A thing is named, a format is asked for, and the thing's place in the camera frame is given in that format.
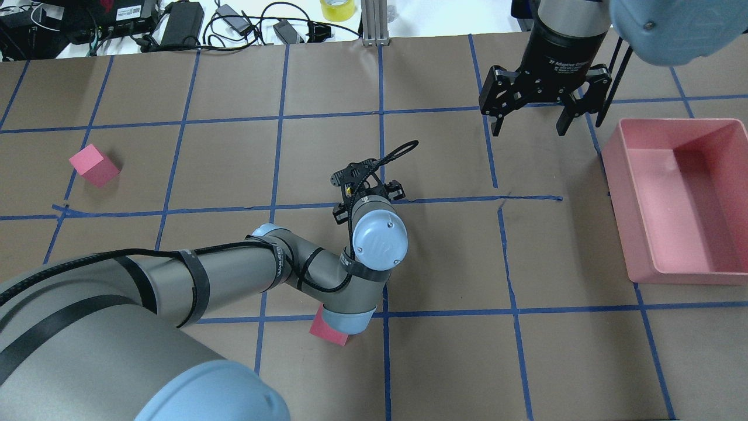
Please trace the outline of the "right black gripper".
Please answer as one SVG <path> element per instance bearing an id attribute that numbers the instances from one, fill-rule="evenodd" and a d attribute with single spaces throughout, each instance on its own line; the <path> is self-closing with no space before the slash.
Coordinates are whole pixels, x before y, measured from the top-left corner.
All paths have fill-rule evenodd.
<path id="1" fill-rule="evenodd" d="M 605 64 L 593 61 L 609 27 L 577 36 L 535 21 L 517 71 L 493 65 L 484 78 L 479 111 L 490 119 L 491 135 L 499 136 L 504 118 L 528 103 L 563 104 L 556 122 L 559 136 L 566 135 L 575 118 L 600 112 L 612 77 Z"/>

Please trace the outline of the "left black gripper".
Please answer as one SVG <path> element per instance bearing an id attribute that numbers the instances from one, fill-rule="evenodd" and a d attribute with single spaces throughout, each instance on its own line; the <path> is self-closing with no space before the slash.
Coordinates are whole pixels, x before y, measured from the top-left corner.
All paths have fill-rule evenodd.
<path id="1" fill-rule="evenodd" d="M 342 170 L 335 171 L 330 176 L 330 183 L 339 187 L 342 200 L 333 208 L 333 218 L 338 225 L 348 223 L 352 218 L 353 208 L 356 203 L 369 195 L 377 195 L 389 202 L 401 200 L 406 197 L 403 185 L 398 181 L 390 181 L 385 184 L 377 176 L 379 168 L 385 165 L 386 160 L 366 159 L 358 163 L 350 163 Z M 344 198 L 341 187 L 347 183 L 355 185 L 353 197 Z"/>

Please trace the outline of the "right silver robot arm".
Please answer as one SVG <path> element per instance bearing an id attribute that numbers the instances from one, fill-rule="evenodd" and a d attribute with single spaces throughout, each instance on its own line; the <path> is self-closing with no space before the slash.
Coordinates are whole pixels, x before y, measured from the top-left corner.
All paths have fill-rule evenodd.
<path id="1" fill-rule="evenodd" d="M 746 33 L 745 1 L 514 1 L 532 23 L 521 64 L 492 66 L 479 109 L 499 136 L 507 115 L 531 103 L 559 103 L 559 136 L 575 118 L 601 125 L 632 56 L 659 67 L 713 55 Z"/>

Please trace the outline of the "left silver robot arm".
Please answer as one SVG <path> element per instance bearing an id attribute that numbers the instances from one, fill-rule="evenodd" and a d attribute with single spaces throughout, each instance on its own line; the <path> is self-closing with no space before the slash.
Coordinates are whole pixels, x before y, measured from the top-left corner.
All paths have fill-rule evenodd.
<path id="1" fill-rule="evenodd" d="M 350 229 L 339 255 L 267 223 L 197 250 L 101 251 L 2 283 L 3 420 L 289 420 L 252 368 L 184 332 L 206 312 L 279 285 L 323 305 L 344 334 L 363 332 L 408 251 L 382 183 L 385 159 L 351 163 L 331 184 Z"/>

